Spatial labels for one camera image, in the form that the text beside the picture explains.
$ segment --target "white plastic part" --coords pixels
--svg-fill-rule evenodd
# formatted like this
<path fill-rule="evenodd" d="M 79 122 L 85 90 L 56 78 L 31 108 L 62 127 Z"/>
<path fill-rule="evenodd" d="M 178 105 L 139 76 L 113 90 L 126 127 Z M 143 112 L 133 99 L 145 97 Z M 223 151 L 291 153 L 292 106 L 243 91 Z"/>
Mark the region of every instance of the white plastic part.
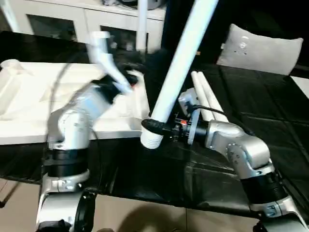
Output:
<path fill-rule="evenodd" d="M 139 11 L 139 25 L 136 36 L 136 49 L 142 53 L 146 52 L 146 38 L 147 38 L 147 10 L 148 0 L 138 1 Z"/>
<path fill-rule="evenodd" d="M 112 54 L 108 53 L 108 38 L 110 34 L 107 31 L 94 31 L 90 34 L 90 44 L 87 46 L 89 59 L 116 81 L 114 84 L 121 92 L 130 93 L 132 92 L 130 83 L 117 69 Z"/>
<path fill-rule="evenodd" d="M 17 59 L 1 63 L 0 115 L 29 107 L 44 94 L 45 82 L 25 70 Z"/>
<path fill-rule="evenodd" d="M 198 97 L 199 102 L 203 106 L 210 107 L 209 102 L 208 102 L 206 95 L 204 93 L 203 87 L 202 87 L 201 83 L 199 82 L 197 72 L 196 71 L 191 72 L 191 77 L 192 77 L 194 89 L 197 93 L 197 97 Z M 212 111 L 201 110 L 201 113 L 202 113 L 202 117 L 205 121 L 210 121 L 210 120 L 215 119 Z"/>
<path fill-rule="evenodd" d="M 218 0 L 195 0 L 154 111 L 151 114 L 152 119 L 160 122 L 168 120 L 217 3 Z M 140 141 L 145 147 L 154 149 L 160 146 L 162 137 L 158 134 L 154 136 L 148 130 L 145 130 Z"/>
<path fill-rule="evenodd" d="M 42 88 L 44 95 L 33 105 L 0 115 L 0 145 L 42 143 L 45 141 L 51 89 L 57 75 L 65 65 L 63 63 L 29 62 L 21 62 L 20 64 L 26 71 L 44 80 L 45 86 Z M 71 64 L 61 78 L 55 94 L 53 109 L 57 110 L 63 107 L 75 91 L 89 81 L 100 79 L 102 76 L 104 74 L 97 65 Z M 140 137 L 140 123 L 148 117 L 149 105 L 141 73 L 139 73 L 138 79 L 139 82 L 133 87 L 132 93 L 118 95 L 113 106 L 97 119 L 93 129 L 97 132 L 99 139 Z"/>
<path fill-rule="evenodd" d="M 220 110 L 223 112 L 223 109 L 220 103 L 218 102 L 216 95 L 214 95 L 213 90 L 211 86 L 209 85 L 207 79 L 205 78 L 204 74 L 202 72 L 198 72 L 197 75 L 198 75 L 198 80 L 201 83 L 202 88 L 204 90 L 209 106 L 213 109 Z M 214 118 L 218 121 L 228 122 L 227 117 L 222 114 L 213 112 L 213 115 L 214 115 Z"/>

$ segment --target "white plastic cylinder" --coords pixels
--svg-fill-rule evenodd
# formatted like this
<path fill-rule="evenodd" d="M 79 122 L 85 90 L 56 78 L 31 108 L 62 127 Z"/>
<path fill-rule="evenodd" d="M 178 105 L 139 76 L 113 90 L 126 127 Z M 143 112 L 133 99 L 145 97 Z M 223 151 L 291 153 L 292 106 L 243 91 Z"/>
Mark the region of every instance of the white plastic cylinder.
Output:
<path fill-rule="evenodd" d="M 160 122 L 168 120 L 217 3 L 218 0 L 195 0 L 151 115 L 152 119 Z M 162 138 L 162 135 L 145 130 L 140 141 L 145 147 L 155 149 L 160 146 Z"/>
<path fill-rule="evenodd" d="M 223 109 L 220 103 L 218 102 L 216 95 L 214 95 L 213 90 L 210 84 L 208 83 L 207 79 L 205 78 L 204 74 L 202 72 L 198 72 L 197 77 L 201 84 L 201 87 L 204 89 L 204 93 L 207 98 L 209 106 L 213 109 L 220 110 L 223 112 Z M 214 118 L 218 121 L 228 122 L 227 117 L 222 114 L 213 112 L 213 115 L 214 115 Z"/>
<path fill-rule="evenodd" d="M 136 50 L 146 52 L 148 0 L 138 1 L 139 25 L 136 34 Z"/>
<path fill-rule="evenodd" d="M 203 86 L 199 82 L 197 72 L 196 71 L 191 72 L 191 77 L 192 77 L 194 89 L 197 93 L 197 97 L 198 97 L 200 104 L 203 105 L 203 106 L 206 106 L 206 107 L 210 107 L 208 100 L 206 98 L 206 95 L 204 93 Z M 201 114 L 202 114 L 202 117 L 205 121 L 214 120 L 214 116 L 213 116 L 212 111 L 201 110 Z"/>

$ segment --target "gray pillow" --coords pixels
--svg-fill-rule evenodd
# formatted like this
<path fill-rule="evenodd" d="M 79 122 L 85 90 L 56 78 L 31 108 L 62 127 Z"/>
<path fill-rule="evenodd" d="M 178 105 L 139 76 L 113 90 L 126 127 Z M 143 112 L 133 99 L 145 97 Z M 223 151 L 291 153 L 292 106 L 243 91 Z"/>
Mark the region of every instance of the gray pillow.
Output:
<path fill-rule="evenodd" d="M 274 39 L 231 24 L 217 64 L 288 75 L 297 62 L 302 43 L 302 38 Z"/>

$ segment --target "white cabinet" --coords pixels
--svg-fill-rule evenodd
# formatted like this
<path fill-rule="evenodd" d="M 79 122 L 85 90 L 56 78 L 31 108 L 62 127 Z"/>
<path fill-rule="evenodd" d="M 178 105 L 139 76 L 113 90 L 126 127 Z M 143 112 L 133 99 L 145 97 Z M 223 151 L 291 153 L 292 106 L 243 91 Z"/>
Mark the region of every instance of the white cabinet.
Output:
<path fill-rule="evenodd" d="M 13 23 L 11 27 L 14 32 L 43 36 L 51 33 L 50 37 L 57 37 L 52 34 L 57 31 L 71 32 L 77 41 L 87 41 L 88 31 L 82 8 L 30 0 L 6 0 L 3 6 L 4 14 L 11 16 L 8 22 L 10 25 Z M 40 30 L 40 24 L 44 24 L 44 28 L 50 24 L 50 27 Z"/>
<path fill-rule="evenodd" d="M 14 32 L 86 43 L 89 32 L 107 30 L 135 47 L 135 9 L 104 6 L 101 0 L 0 0 L 0 4 Z M 148 52 L 161 47 L 164 17 L 165 8 L 147 13 Z"/>
<path fill-rule="evenodd" d="M 111 30 L 111 34 L 113 34 L 113 32 L 115 32 L 116 34 L 117 31 L 113 29 L 121 29 L 123 30 L 123 33 L 126 33 L 126 31 L 133 31 L 135 32 L 133 35 L 131 33 L 128 33 L 124 36 L 124 38 L 129 40 L 133 37 L 133 41 L 135 43 L 136 31 L 138 28 L 138 18 L 136 16 L 93 10 L 85 10 L 85 14 L 89 32 L 99 30 Z M 161 47 L 163 25 L 163 21 L 147 19 L 148 52 L 151 53 Z"/>

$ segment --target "white shelf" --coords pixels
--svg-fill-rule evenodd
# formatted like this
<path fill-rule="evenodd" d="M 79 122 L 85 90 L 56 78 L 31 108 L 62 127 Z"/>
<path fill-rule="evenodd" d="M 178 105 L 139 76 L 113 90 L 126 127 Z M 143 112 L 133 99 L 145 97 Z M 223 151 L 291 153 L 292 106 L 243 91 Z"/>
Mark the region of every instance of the white shelf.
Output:
<path fill-rule="evenodd" d="M 101 0 L 30 0 L 30 1 L 39 1 L 46 2 L 58 5 L 66 5 L 73 7 L 80 7 L 84 9 L 105 11 L 122 15 L 138 16 L 138 11 L 123 5 L 118 6 L 105 6 L 102 4 Z M 166 6 L 161 6 L 154 10 L 148 11 L 147 18 L 154 19 L 159 21 L 164 21 L 166 13 Z"/>

